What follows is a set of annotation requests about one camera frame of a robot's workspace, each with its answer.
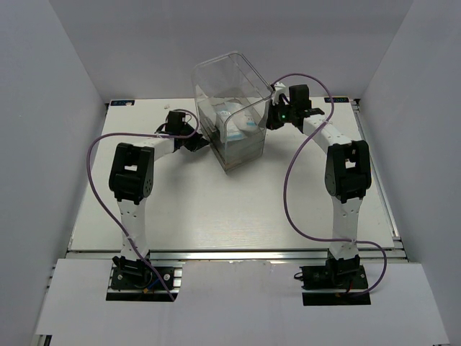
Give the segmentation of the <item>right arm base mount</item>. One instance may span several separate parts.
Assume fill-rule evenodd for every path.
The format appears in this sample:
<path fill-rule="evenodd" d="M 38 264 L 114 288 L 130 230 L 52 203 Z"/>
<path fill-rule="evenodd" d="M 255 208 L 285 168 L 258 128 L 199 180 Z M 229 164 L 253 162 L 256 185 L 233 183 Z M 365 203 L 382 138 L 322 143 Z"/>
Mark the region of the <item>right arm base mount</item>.
<path fill-rule="evenodd" d="M 368 289 L 364 266 L 357 274 L 334 283 L 325 266 L 303 266 L 293 278 L 302 283 L 304 306 L 369 306 L 370 294 L 359 295 Z"/>

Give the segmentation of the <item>clear acrylic makeup organizer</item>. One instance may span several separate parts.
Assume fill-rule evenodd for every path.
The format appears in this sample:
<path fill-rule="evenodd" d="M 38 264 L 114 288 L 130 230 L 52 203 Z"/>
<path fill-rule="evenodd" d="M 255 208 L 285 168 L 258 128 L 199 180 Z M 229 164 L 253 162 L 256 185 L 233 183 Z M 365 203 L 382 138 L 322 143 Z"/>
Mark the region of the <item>clear acrylic makeup organizer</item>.
<path fill-rule="evenodd" d="M 272 88 L 247 57 L 232 51 L 197 64 L 192 86 L 200 130 L 223 170 L 258 159 Z"/>

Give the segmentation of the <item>cotton pad pack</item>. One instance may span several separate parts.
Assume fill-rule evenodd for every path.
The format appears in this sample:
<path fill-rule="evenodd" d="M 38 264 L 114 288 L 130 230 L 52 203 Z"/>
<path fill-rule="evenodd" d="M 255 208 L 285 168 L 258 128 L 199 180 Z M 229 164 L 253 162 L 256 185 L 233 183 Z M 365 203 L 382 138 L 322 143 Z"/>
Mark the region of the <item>cotton pad pack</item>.
<path fill-rule="evenodd" d="M 226 124 L 226 139 L 239 141 L 248 138 L 257 132 L 259 126 L 256 124 L 251 113 L 235 112 L 230 115 Z"/>
<path fill-rule="evenodd" d="M 234 113 L 238 112 L 241 108 L 241 104 L 232 101 L 224 101 L 213 106 L 217 116 L 227 119 Z"/>

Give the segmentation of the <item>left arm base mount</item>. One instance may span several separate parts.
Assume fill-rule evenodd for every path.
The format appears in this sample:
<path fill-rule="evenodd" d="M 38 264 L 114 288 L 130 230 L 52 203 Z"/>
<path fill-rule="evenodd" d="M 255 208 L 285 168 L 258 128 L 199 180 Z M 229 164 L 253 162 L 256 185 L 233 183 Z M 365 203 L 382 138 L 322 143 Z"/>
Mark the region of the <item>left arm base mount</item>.
<path fill-rule="evenodd" d="M 112 258 L 107 301 L 172 303 L 178 295 L 174 267 L 156 266 L 156 272 L 140 259 Z"/>

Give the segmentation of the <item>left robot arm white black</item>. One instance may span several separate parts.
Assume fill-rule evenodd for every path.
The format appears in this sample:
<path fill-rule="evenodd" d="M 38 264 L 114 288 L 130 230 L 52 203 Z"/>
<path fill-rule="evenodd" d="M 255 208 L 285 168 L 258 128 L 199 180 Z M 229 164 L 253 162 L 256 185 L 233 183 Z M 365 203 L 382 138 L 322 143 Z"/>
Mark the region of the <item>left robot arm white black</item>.
<path fill-rule="evenodd" d="M 120 211 L 122 250 L 127 261 L 146 259 L 149 246 L 146 238 L 146 201 L 153 190 L 154 163 L 185 147 L 195 152 L 209 142 L 186 120 L 191 112 L 172 110 L 157 138 L 145 138 L 137 144 L 119 143 L 115 150 L 109 189 L 114 193 Z"/>

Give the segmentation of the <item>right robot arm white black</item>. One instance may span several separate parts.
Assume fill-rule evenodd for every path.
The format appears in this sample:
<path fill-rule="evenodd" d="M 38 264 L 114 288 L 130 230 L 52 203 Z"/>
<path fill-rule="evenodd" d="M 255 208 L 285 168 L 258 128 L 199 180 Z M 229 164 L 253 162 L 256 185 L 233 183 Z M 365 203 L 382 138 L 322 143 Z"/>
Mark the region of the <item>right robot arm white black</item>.
<path fill-rule="evenodd" d="M 333 203 L 333 226 L 328 249 L 331 265 L 325 269 L 325 277 L 330 285 L 340 288 L 359 266 L 359 209 L 372 183 L 369 145 L 344 135 L 324 111 L 314 108 L 307 85 L 276 83 L 273 89 L 266 128 L 276 130 L 289 123 L 314 140 L 326 155 L 324 182 Z"/>

